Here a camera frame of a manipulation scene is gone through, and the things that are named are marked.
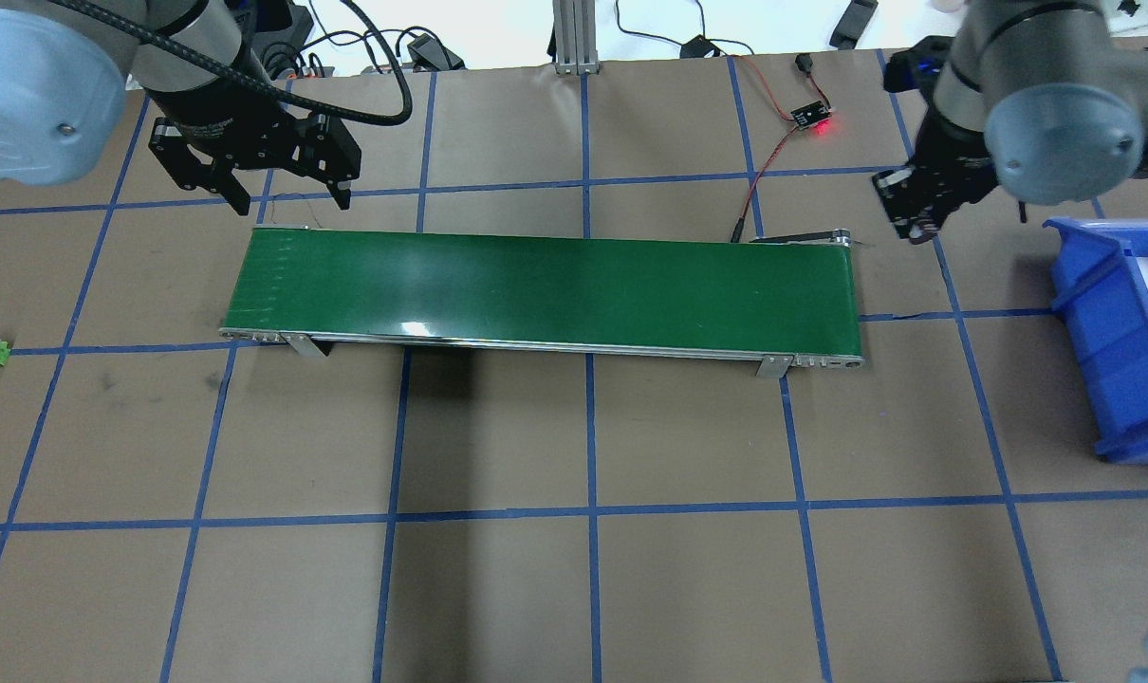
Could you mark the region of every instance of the red wire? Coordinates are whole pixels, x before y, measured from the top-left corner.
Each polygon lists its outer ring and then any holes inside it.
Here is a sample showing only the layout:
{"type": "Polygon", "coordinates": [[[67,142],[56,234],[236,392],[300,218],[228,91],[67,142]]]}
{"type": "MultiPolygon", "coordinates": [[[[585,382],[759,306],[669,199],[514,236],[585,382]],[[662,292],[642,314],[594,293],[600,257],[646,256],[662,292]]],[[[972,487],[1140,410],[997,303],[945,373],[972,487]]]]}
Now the red wire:
{"type": "Polygon", "coordinates": [[[823,92],[822,87],[817,86],[817,82],[814,80],[814,73],[806,73],[806,78],[809,79],[809,83],[812,83],[812,85],[814,86],[814,90],[817,92],[817,95],[820,95],[823,99],[823,104],[825,104],[827,108],[830,109],[831,101],[827,99],[827,94],[825,92],[823,92]]]}
{"type": "Polygon", "coordinates": [[[770,165],[773,165],[773,161],[777,161],[777,155],[785,146],[785,142],[790,142],[790,138],[792,138],[794,133],[798,133],[798,131],[799,129],[790,129],[790,132],[781,139],[781,142],[777,142],[777,147],[774,148],[773,155],[768,157],[768,161],[763,162],[763,168],[760,169],[760,172],[755,173],[755,180],[752,180],[752,186],[746,191],[746,200],[743,200],[743,211],[739,212],[739,220],[745,220],[746,212],[752,208],[752,196],[755,194],[755,186],[760,184],[760,178],[763,178],[763,173],[768,171],[770,165]]]}
{"type": "Polygon", "coordinates": [[[773,94],[773,87],[768,85],[768,79],[763,78],[763,73],[760,73],[760,67],[755,65],[755,62],[748,60],[745,55],[737,55],[737,57],[742,60],[744,64],[752,67],[753,72],[760,77],[760,83],[763,85],[765,92],[768,93],[768,100],[773,102],[774,108],[777,109],[777,114],[781,114],[781,117],[786,122],[794,121],[790,114],[786,114],[784,109],[781,108],[781,104],[777,103],[777,96],[773,94]]]}

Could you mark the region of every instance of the blue tape grid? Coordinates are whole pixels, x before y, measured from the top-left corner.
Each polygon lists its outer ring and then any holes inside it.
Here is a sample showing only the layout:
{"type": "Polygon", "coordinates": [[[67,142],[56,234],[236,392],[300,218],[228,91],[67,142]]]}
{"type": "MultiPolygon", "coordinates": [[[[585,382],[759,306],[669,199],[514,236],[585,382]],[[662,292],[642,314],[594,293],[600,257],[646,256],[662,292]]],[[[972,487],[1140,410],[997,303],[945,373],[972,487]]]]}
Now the blue tape grid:
{"type": "MultiPolygon", "coordinates": [[[[886,60],[882,52],[875,52],[877,54],[878,64],[882,69],[886,68],[886,60]]],[[[903,147],[907,150],[907,155],[912,156],[914,148],[909,135],[907,134],[907,124],[903,121],[903,109],[899,107],[899,99],[894,94],[890,95],[891,107],[894,109],[894,119],[899,122],[899,133],[903,138],[903,147]]],[[[1094,208],[1100,211],[1100,204],[1094,202],[1094,208]]],[[[953,319],[957,325],[957,336],[961,339],[961,347],[963,347],[963,354],[965,355],[965,367],[970,372],[971,383],[975,386],[975,397],[978,401],[978,411],[983,419],[983,428],[987,433],[987,445],[991,447],[992,451],[992,464],[995,467],[995,475],[1000,482],[1000,495],[1003,498],[1004,510],[1009,514],[1009,523],[1013,528],[1013,540],[1016,543],[1017,557],[1021,561],[1022,574],[1025,575],[1025,589],[1030,593],[1030,603],[1033,606],[1034,619],[1038,622],[1038,635],[1041,637],[1042,653],[1047,658],[1047,666],[1050,667],[1050,674],[1055,681],[1063,680],[1063,672],[1058,666],[1058,657],[1055,653],[1055,643],[1052,639],[1050,626],[1047,623],[1047,611],[1042,606],[1041,593],[1038,591],[1038,580],[1034,576],[1033,561],[1030,558],[1030,548],[1025,543],[1025,531],[1021,527],[1021,514],[1017,512],[1017,502],[1013,496],[1013,484],[1009,481],[1009,475],[1007,467],[1003,465],[1003,453],[1000,450],[999,438],[995,436],[995,424],[992,420],[992,410],[987,405],[987,394],[983,390],[983,379],[980,372],[978,372],[978,363],[975,359],[975,350],[970,342],[970,333],[965,329],[965,316],[963,315],[963,308],[961,308],[961,302],[957,298],[957,289],[954,286],[953,277],[949,272],[949,259],[946,256],[946,248],[941,243],[941,239],[933,239],[932,247],[936,250],[936,256],[938,257],[938,263],[941,265],[941,275],[946,281],[946,290],[949,294],[949,308],[952,310],[953,319]]]]}
{"type": "MultiPolygon", "coordinates": [[[[30,445],[26,449],[26,455],[22,461],[22,471],[20,471],[18,483],[14,488],[14,497],[9,500],[9,510],[6,514],[6,523],[14,523],[14,519],[18,515],[18,505],[22,503],[22,494],[24,488],[26,488],[26,480],[30,478],[30,468],[33,466],[33,459],[36,459],[36,451],[39,450],[39,440],[41,437],[41,430],[44,430],[44,425],[46,424],[46,412],[51,410],[51,402],[55,395],[55,386],[59,385],[59,377],[63,372],[63,362],[68,358],[68,354],[63,352],[63,349],[68,349],[72,342],[72,334],[76,332],[76,324],[80,317],[80,309],[85,306],[85,295],[90,293],[90,284],[93,282],[93,272],[98,265],[98,258],[101,256],[101,247],[104,245],[107,239],[107,231],[110,230],[110,220],[114,218],[114,207],[118,203],[118,192],[123,189],[123,180],[127,177],[127,170],[131,168],[131,158],[135,153],[135,143],[139,139],[140,126],[144,125],[145,115],[148,112],[148,96],[145,96],[144,104],[140,106],[139,117],[135,119],[135,130],[131,133],[131,140],[127,142],[126,155],[123,156],[123,166],[118,169],[118,179],[115,181],[114,191],[110,193],[110,205],[107,208],[106,217],[101,220],[101,228],[98,230],[98,239],[93,245],[93,253],[90,255],[88,267],[85,267],[85,277],[80,282],[79,293],[77,293],[76,304],[72,308],[72,317],[69,319],[68,329],[63,333],[63,344],[61,346],[61,352],[55,359],[55,368],[51,375],[51,383],[46,387],[46,396],[41,403],[39,411],[39,419],[36,420],[36,428],[30,437],[30,445]]],[[[1,557],[5,554],[6,544],[9,541],[10,528],[2,528],[0,535],[0,565],[1,557]]]]}
{"type": "MultiPolygon", "coordinates": [[[[588,75],[580,77],[580,123],[582,123],[582,238],[591,238],[591,94],[588,75]]],[[[595,355],[587,354],[587,534],[588,592],[591,613],[591,681],[604,682],[604,645],[599,619],[599,480],[596,464],[595,355]]]]}
{"type": "MultiPolygon", "coordinates": [[[[882,65],[885,65],[885,60],[879,52],[877,54],[877,60],[882,65]]],[[[727,60],[730,71],[730,85],[735,95],[735,109],[738,112],[739,131],[744,155],[746,156],[746,172],[726,172],[726,173],[687,173],[687,174],[668,174],[668,177],[647,177],[647,178],[591,178],[590,177],[590,158],[591,158],[591,143],[590,143],[590,114],[588,114],[588,79],[585,75],[582,77],[582,102],[580,102],[580,109],[582,109],[582,178],[579,180],[568,181],[548,181],[548,183],[492,183],[492,185],[461,185],[461,186],[443,186],[443,187],[428,187],[427,184],[427,172],[429,166],[429,153],[430,153],[430,138],[432,129],[434,129],[434,115],[435,115],[435,90],[436,90],[436,75],[432,73],[429,82],[429,102],[427,111],[427,122],[425,131],[425,142],[424,142],[424,161],[421,178],[419,178],[418,187],[411,188],[389,188],[389,189],[365,189],[352,192],[356,197],[364,197],[365,195],[393,195],[393,194],[414,194],[418,196],[418,230],[421,231],[424,225],[424,217],[426,211],[426,195],[427,194],[455,194],[456,192],[489,192],[489,191],[504,191],[504,189],[527,189],[527,188],[546,188],[546,187],[580,187],[582,189],[582,210],[583,210],[583,236],[591,236],[591,188],[596,186],[605,185],[634,185],[635,183],[692,183],[692,181],[713,181],[713,180],[747,180],[751,181],[755,177],[755,168],[753,168],[752,160],[752,148],[751,138],[748,138],[748,130],[746,125],[746,117],[743,109],[742,92],[738,85],[738,75],[735,70],[734,60],[727,60]]],[[[895,122],[899,125],[899,134],[902,135],[905,147],[907,147],[908,153],[912,150],[912,141],[908,135],[907,125],[905,125],[905,119],[902,111],[899,108],[899,101],[897,101],[894,95],[890,96],[891,106],[894,109],[895,122]]],[[[180,619],[183,619],[183,610],[185,605],[185,597],[187,597],[188,591],[188,579],[191,577],[192,564],[194,558],[194,549],[196,548],[197,535],[201,528],[219,528],[219,527],[302,527],[302,525],[331,525],[331,523],[385,523],[386,525],[386,541],[385,541],[385,553],[383,553],[383,566],[382,576],[380,576],[380,605],[378,614],[378,626],[375,626],[375,641],[374,641],[374,681],[380,680],[382,675],[382,663],[383,663],[383,646],[385,646],[385,635],[387,630],[387,610],[388,610],[388,597],[390,588],[390,576],[391,576],[391,558],[393,548],[395,548],[395,536],[396,536],[396,525],[397,523],[426,523],[426,522],[459,522],[460,520],[492,520],[492,519],[536,519],[536,518],[576,518],[585,517],[588,519],[588,552],[590,553],[590,577],[588,579],[588,591],[590,591],[591,600],[591,641],[592,641],[592,673],[594,680],[596,682],[602,681],[602,647],[600,647],[600,627],[599,627],[599,583],[598,583],[598,572],[599,572],[599,557],[598,557],[598,519],[600,517],[615,517],[615,515],[652,515],[652,514],[713,514],[713,513],[735,513],[735,511],[796,511],[799,514],[799,523],[802,533],[802,544],[804,554],[806,561],[807,572],[807,587],[809,592],[809,599],[812,600],[812,611],[814,619],[814,630],[816,631],[817,639],[817,653],[820,653],[820,665],[822,669],[822,676],[827,682],[831,682],[831,669],[830,669],[830,657],[829,647],[827,641],[827,628],[822,611],[822,600],[820,596],[820,588],[817,588],[817,572],[816,562],[814,562],[813,553],[813,535],[812,535],[812,519],[809,519],[809,511],[830,511],[830,510],[882,510],[882,509],[907,509],[907,506],[947,506],[947,505],[1003,505],[1008,510],[1010,525],[1013,528],[1014,537],[1017,544],[1018,557],[1021,558],[1022,571],[1025,573],[1025,584],[1026,589],[1030,591],[1031,601],[1033,603],[1034,615],[1038,621],[1039,631],[1041,632],[1044,653],[1047,657],[1047,663],[1050,666],[1052,675],[1055,680],[1062,680],[1057,658],[1054,652],[1053,642],[1050,638],[1050,631],[1047,626],[1046,611],[1044,611],[1041,605],[1041,596],[1038,593],[1037,582],[1033,575],[1033,565],[1030,559],[1029,550],[1025,545],[1025,536],[1021,530],[1019,519],[1017,515],[1017,505],[1037,505],[1037,503],[1058,503],[1058,502],[1079,502],[1079,500],[1148,500],[1148,489],[1139,489],[1139,491],[1071,491],[1071,492],[1052,492],[1052,494],[1014,494],[1011,491],[1011,486],[1008,480],[1008,473],[1003,467],[1003,456],[1000,453],[999,443],[995,438],[994,427],[991,419],[991,411],[987,406],[986,394],[983,393],[982,378],[978,375],[977,363],[975,362],[974,350],[970,346],[970,339],[968,332],[965,332],[964,321],[967,319],[986,319],[987,317],[1021,317],[1021,316],[1044,316],[1050,315],[1047,309],[1011,309],[1011,310],[977,310],[977,311],[964,311],[961,310],[960,301],[957,300],[956,289],[954,288],[952,277],[948,270],[948,261],[946,254],[940,242],[936,242],[934,247],[938,251],[939,264],[943,269],[943,278],[946,280],[947,290],[951,298],[951,311],[926,311],[922,315],[863,315],[861,316],[861,323],[866,324],[877,324],[877,323],[890,323],[890,320],[903,320],[903,319],[954,319],[957,329],[960,329],[960,337],[963,342],[965,362],[968,362],[968,367],[971,373],[972,383],[975,386],[976,397],[978,403],[980,403],[980,411],[983,422],[987,432],[987,441],[992,449],[993,464],[996,469],[996,474],[1000,480],[1000,489],[1002,492],[998,496],[949,496],[949,497],[900,497],[900,498],[872,498],[871,500],[813,500],[809,498],[805,491],[805,484],[801,476],[800,459],[798,452],[798,438],[796,437],[796,425],[794,425],[794,405],[792,405],[792,397],[790,396],[790,386],[786,381],[782,380],[782,405],[785,416],[786,425],[786,437],[790,441],[790,453],[791,453],[791,466],[792,475],[794,475],[796,484],[796,499],[794,500],[753,500],[753,502],[737,502],[737,503],[695,503],[695,505],[597,505],[596,496],[596,434],[595,434],[595,358],[588,355],[587,357],[587,411],[588,411],[588,505],[587,506],[565,506],[565,509],[521,509],[521,510],[487,510],[487,511],[436,511],[435,513],[400,513],[396,510],[397,496],[400,496],[401,489],[401,471],[402,471],[402,451],[404,445],[404,429],[405,429],[405,417],[406,417],[406,403],[409,397],[409,375],[410,375],[410,352],[406,350],[403,355],[403,366],[402,366],[402,386],[400,395],[400,405],[397,405],[397,424],[396,424],[396,445],[395,453],[393,453],[393,473],[391,473],[391,484],[389,491],[389,511],[387,514],[350,514],[350,515],[304,515],[304,517],[265,517],[265,518],[214,518],[209,519],[202,514],[205,505],[207,495],[207,483],[210,480],[210,466],[212,466],[215,449],[218,441],[219,429],[222,428],[224,402],[227,398],[227,386],[232,378],[232,367],[235,364],[235,357],[238,350],[241,347],[257,347],[257,342],[251,341],[219,341],[219,342],[207,342],[205,344],[153,344],[153,346],[116,346],[116,347],[75,347],[71,344],[71,339],[73,336],[77,320],[79,320],[80,309],[84,308],[85,297],[87,297],[88,288],[92,282],[92,277],[94,269],[96,267],[96,261],[100,258],[101,248],[104,246],[107,230],[109,230],[110,220],[114,217],[115,211],[119,210],[138,210],[138,209],[155,209],[155,208],[168,208],[168,207],[192,207],[192,205],[207,205],[207,204],[222,204],[224,200],[219,199],[191,199],[191,200],[162,200],[161,202],[118,202],[119,192],[123,188],[123,180],[126,178],[127,170],[131,164],[132,155],[135,150],[135,145],[138,142],[137,138],[141,129],[141,123],[145,121],[146,111],[148,111],[148,101],[145,100],[144,106],[141,106],[139,121],[137,122],[134,133],[129,143],[126,155],[123,160],[123,168],[118,174],[118,180],[115,185],[115,189],[111,194],[110,202],[107,204],[83,204],[83,205],[68,205],[68,207],[41,207],[41,208],[18,208],[18,209],[0,209],[0,216],[8,216],[8,214],[44,214],[44,212],[59,212],[59,211],[87,211],[87,210],[103,210],[106,211],[104,220],[102,220],[100,233],[98,233],[98,239],[94,245],[94,249],[91,256],[90,266],[85,272],[85,278],[83,285],[80,285],[79,296],[77,297],[76,306],[73,309],[73,315],[70,320],[69,328],[65,332],[65,337],[63,337],[63,344],[61,347],[39,347],[39,349],[16,349],[14,351],[15,356],[24,355],[54,355],[57,356],[57,364],[52,375],[48,389],[46,389],[46,396],[44,399],[44,405],[41,405],[41,411],[39,419],[36,420],[36,428],[31,436],[31,442],[24,456],[22,473],[20,473],[18,483],[14,490],[14,497],[11,497],[6,522],[0,523],[0,562],[2,558],[2,552],[5,552],[6,543],[9,540],[11,533],[28,533],[28,531],[85,531],[85,530],[114,530],[114,528],[185,528],[189,530],[188,536],[188,548],[187,554],[184,558],[184,571],[183,577],[179,581],[178,596],[174,604],[173,618],[170,626],[170,636],[166,639],[166,651],[165,658],[163,659],[161,680],[166,681],[168,675],[172,667],[173,649],[180,627],[180,619]],[[51,402],[54,397],[55,386],[57,386],[59,377],[63,368],[63,362],[70,355],[79,354],[144,354],[144,352],[192,352],[192,351],[209,351],[209,350],[227,350],[227,363],[226,371],[224,371],[224,377],[222,381],[222,388],[217,397],[217,405],[214,417],[212,432],[210,432],[209,445],[207,447],[204,471],[200,478],[200,488],[196,498],[195,513],[191,519],[153,519],[153,520],[94,520],[93,522],[16,522],[15,515],[16,510],[18,510],[20,498],[24,491],[24,484],[30,473],[32,466],[33,457],[36,457],[36,450],[39,445],[39,440],[41,436],[41,429],[44,429],[44,424],[46,420],[46,412],[48,412],[51,402]]],[[[819,169],[796,169],[796,170],[769,170],[769,172],[763,173],[766,178],[778,178],[778,177],[804,177],[804,174],[840,174],[840,173],[869,173],[878,172],[890,166],[841,166],[841,168],[819,168],[819,169]]],[[[262,222],[265,219],[265,208],[267,200],[271,196],[271,183],[273,183],[273,172],[267,172],[265,178],[265,185],[262,188],[262,195],[259,199],[259,208],[257,220],[262,222]]],[[[279,200],[313,200],[313,199],[325,199],[327,194],[318,192],[318,194],[292,194],[287,197],[279,200]]],[[[761,236],[763,234],[762,218],[760,216],[759,199],[754,199],[752,204],[752,211],[755,216],[757,224],[757,235],[761,236]]],[[[1102,210],[1102,204],[1099,200],[1093,202],[1094,211],[1096,216],[1103,217],[1104,212],[1102,210]]]]}

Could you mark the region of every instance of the green conveyor belt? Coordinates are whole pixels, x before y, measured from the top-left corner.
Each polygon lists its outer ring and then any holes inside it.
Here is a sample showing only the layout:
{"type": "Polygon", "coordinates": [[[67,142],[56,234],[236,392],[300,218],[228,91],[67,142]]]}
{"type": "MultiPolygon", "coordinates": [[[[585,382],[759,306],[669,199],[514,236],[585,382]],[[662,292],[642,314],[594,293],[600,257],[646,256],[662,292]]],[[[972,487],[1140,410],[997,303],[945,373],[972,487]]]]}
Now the green conveyor belt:
{"type": "Polygon", "coordinates": [[[254,230],[222,333],[763,358],[861,357],[838,245],[254,230]]]}

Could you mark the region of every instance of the cable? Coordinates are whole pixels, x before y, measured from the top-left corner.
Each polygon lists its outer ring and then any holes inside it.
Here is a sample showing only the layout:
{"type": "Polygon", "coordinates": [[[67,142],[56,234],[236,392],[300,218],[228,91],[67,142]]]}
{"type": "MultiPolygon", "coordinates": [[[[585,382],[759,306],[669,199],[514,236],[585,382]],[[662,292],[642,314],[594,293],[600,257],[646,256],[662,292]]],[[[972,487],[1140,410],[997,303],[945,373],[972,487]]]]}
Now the cable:
{"type": "MultiPolygon", "coordinates": [[[[356,16],[367,26],[370,33],[373,34],[375,42],[380,44],[380,48],[383,48],[383,51],[388,53],[388,42],[385,41],[385,37],[380,34],[380,31],[375,28],[374,23],[371,22],[371,18],[367,18],[367,14],[365,14],[363,9],[358,8],[358,5],[354,3],[354,0],[340,1],[346,5],[350,11],[356,14],[356,16]]],[[[174,57],[180,57],[180,60],[196,65],[199,69],[205,70],[205,72],[217,75],[217,77],[227,79],[228,82],[232,82],[247,91],[251,91],[257,95],[271,96],[271,99],[285,104],[295,104],[313,112],[327,114],[327,116],[369,125],[401,125],[410,119],[410,114],[413,114],[413,98],[410,95],[409,83],[405,82],[405,73],[402,72],[402,65],[397,63],[396,57],[393,55],[388,55],[388,62],[393,67],[393,75],[396,77],[396,85],[402,92],[402,110],[396,114],[359,112],[356,111],[356,109],[347,109],[346,107],[310,100],[308,96],[294,95],[292,92],[279,91],[278,87],[274,87],[273,85],[251,78],[247,73],[241,73],[232,67],[217,62],[214,57],[205,56],[201,52],[192,51],[191,47],[186,47],[176,40],[158,34],[156,31],[149,30],[148,26],[140,25],[127,17],[123,17],[121,14],[115,14],[109,11],[109,9],[100,8],[100,6],[94,5],[88,0],[48,0],[48,2],[61,6],[61,8],[72,9],[72,11],[83,14],[85,17],[100,21],[110,28],[115,28],[115,30],[123,31],[123,33],[126,33],[127,36],[134,36],[134,38],[139,39],[140,42],[152,45],[153,47],[158,48],[158,51],[168,52],[174,57]]]]}
{"type": "Polygon", "coordinates": [[[666,36],[654,36],[653,33],[644,33],[644,31],[639,30],[628,30],[626,26],[620,25],[620,0],[615,0],[613,2],[613,9],[615,9],[616,13],[616,28],[618,30],[620,30],[621,33],[626,33],[629,36],[638,36],[638,38],[649,38],[651,40],[661,40],[664,42],[669,42],[670,45],[675,45],[676,47],[683,47],[682,42],[678,42],[670,38],[666,38],[666,36]]]}
{"type": "Polygon", "coordinates": [[[279,69],[271,68],[271,64],[280,63],[287,60],[293,69],[296,70],[296,76],[300,75],[300,70],[304,67],[304,55],[301,55],[300,51],[292,42],[287,40],[276,40],[270,45],[266,45],[262,51],[262,68],[270,72],[278,72],[279,69]]]}
{"type": "Polygon", "coordinates": [[[777,103],[777,96],[773,94],[773,86],[769,86],[768,79],[763,78],[763,73],[760,72],[760,67],[755,65],[755,62],[753,62],[750,57],[745,55],[738,55],[738,59],[744,64],[752,67],[752,72],[755,72],[755,75],[760,77],[760,83],[763,85],[763,91],[768,93],[769,102],[773,102],[774,108],[777,109],[777,114],[781,114],[782,119],[792,123],[794,118],[791,117],[790,114],[786,114],[784,109],[781,108],[781,104],[777,103]]]}
{"type": "Polygon", "coordinates": [[[747,45],[746,42],[743,42],[742,40],[731,40],[729,38],[707,38],[705,40],[708,40],[708,42],[734,42],[735,45],[742,45],[743,47],[746,47],[747,52],[750,52],[752,55],[755,55],[755,51],[753,51],[753,48],[751,47],[751,45],[747,45]]]}
{"type": "Polygon", "coordinates": [[[434,38],[435,45],[439,45],[440,51],[443,52],[443,59],[444,61],[448,62],[448,70],[452,70],[456,68],[451,65],[451,55],[448,52],[448,48],[444,47],[443,41],[440,40],[440,34],[436,34],[435,31],[428,30],[428,28],[426,28],[425,25],[411,25],[400,31],[402,33],[396,37],[396,44],[393,44],[393,48],[395,48],[396,55],[398,57],[402,55],[402,39],[405,38],[405,36],[411,36],[411,38],[418,38],[418,36],[414,36],[414,33],[425,33],[427,36],[430,36],[430,38],[434,38]]]}
{"type": "Polygon", "coordinates": [[[806,73],[806,78],[809,79],[809,83],[812,83],[812,85],[814,86],[814,90],[817,92],[817,95],[820,95],[823,99],[823,104],[827,106],[827,109],[831,111],[831,101],[827,99],[827,92],[823,92],[822,87],[817,86],[817,82],[814,80],[814,73],[806,73]]]}
{"type": "Polygon", "coordinates": [[[760,172],[755,173],[755,180],[752,180],[752,186],[746,191],[746,199],[743,200],[743,211],[739,211],[738,222],[735,223],[735,232],[730,234],[730,245],[738,245],[739,239],[743,239],[743,224],[746,222],[747,211],[752,210],[752,197],[755,195],[755,186],[760,184],[760,178],[763,178],[763,173],[768,172],[773,161],[777,161],[777,155],[781,155],[781,150],[785,147],[786,142],[790,142],[790,138],[798,133],[800,129],[790,129],[790,132],[777,142],[777,147],[774,148],[773,155],[768,157],[768,161],[763,162],[763,168],[760,172]]]}
{"type": "Polygon", "coordinates": [[[321,57],[317,56],[317,52],[309,53],[309,69],[313,70],[315,77],[325,78],[325,64],[321,62],[321,57]]]}

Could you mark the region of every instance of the blue plastic bin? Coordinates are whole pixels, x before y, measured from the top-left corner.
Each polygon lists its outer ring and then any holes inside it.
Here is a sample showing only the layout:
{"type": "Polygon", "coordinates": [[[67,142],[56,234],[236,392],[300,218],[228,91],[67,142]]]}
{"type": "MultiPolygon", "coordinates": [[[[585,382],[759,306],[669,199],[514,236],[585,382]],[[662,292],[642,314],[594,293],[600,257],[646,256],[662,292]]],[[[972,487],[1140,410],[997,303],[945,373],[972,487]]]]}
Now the blue plastic bin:
{"type": "Polygon", "coordinates": [[[1063,247],[1052,267],[1052,308],[1068,323],[1112,463],[1148,464],[1148,220],[1050,219],[1063,247]]]}

